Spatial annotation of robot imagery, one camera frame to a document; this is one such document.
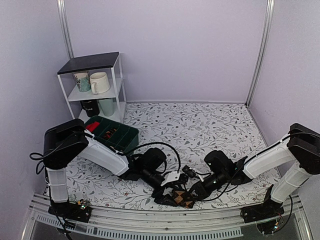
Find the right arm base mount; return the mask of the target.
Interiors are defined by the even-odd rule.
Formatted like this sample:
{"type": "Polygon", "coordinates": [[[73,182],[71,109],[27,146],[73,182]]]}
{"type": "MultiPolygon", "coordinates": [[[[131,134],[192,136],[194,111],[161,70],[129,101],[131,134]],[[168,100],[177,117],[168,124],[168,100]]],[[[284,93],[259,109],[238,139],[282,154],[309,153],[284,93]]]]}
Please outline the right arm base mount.
{"type": "Polygon", "coordinates": [[[271,221],[258,223],[256,225],[258,231],[263,235],[272,235],[278,232],[284,220],[282,214],[284,209],[282,203],[275,202],[270,198],[264,200],[263,203],[253,206],[243,207],[240,211],[240,216],[245,223],[257,222],[266,220],[269,218],[279,217],[279,219],[273,219],[271,221]]]}

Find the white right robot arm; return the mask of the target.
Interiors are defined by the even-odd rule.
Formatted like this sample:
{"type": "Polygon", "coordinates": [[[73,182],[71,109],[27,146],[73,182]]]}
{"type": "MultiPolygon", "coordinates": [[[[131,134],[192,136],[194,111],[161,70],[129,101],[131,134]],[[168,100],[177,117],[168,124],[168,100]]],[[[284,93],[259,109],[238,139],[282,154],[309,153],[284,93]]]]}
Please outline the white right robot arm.
{"type": "Polygon", "coordinates": [[[252,157],[245,156],[233,162],[221,150],[208,153],[204,162],[212,174],[199,180],[187,191],[192,201],[204,201],[223,185],[239,186],[251,182],[264,172],[292,161],[285,175],[270,187],[265,202],[259,206],[262,218],[269,218],[278,210],[278,204],[311,176],[320,173],[320,135],[299,124],[290,126],[287,135],[252,157]]]}

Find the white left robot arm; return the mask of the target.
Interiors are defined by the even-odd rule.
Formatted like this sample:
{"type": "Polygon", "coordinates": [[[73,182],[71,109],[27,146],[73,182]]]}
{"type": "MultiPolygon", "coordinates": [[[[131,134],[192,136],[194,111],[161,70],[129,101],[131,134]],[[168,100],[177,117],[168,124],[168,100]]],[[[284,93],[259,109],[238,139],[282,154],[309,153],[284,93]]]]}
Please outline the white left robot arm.
{"type": "Polygon", "coordinates": [[[85,123],[76,118],[48,129],[44,134],[43,164],[48,176],[51,201],[63,216],[74,213],[74,205],[69,202],[66,170],[76,157],[81,157],[108,170],[113,175],[128,181],[142,179],[154,189],[153,198],[159,205],[178,206],[166,188],[177,190],[180,171],[158,172],[161,164],[166,164],[165,153],[157,148],[149,148],[142,154],[133,150],[121,152],[103,143],[85,123]]]}

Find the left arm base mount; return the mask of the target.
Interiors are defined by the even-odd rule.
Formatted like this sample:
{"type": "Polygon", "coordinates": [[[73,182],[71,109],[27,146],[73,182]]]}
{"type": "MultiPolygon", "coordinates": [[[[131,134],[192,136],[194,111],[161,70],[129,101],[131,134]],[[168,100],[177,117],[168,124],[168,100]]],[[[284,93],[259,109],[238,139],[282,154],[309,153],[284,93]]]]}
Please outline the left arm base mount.
{"type": "Polygon", "coordinates": [[[92,212],[92,208],[89,205],[90,202],[84,199],[77,202],[68,200],[62,203],[56,203],[51,200],[48,213],[65,219],[88,223],[92,212]]]}

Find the brown argyle sock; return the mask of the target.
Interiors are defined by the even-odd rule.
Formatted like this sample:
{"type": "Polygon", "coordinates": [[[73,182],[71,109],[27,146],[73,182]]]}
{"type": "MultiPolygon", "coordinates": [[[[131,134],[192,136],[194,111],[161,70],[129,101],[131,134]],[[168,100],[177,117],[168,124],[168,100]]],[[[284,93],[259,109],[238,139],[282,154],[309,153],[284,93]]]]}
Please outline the brown argyle sock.
{"type": "Polygon", "coordinates": [[[173,200],[181,207],[192,209],[195,205],[195,197],[193,194],[185,190],[172,190],[171,196],[173,200]]]}

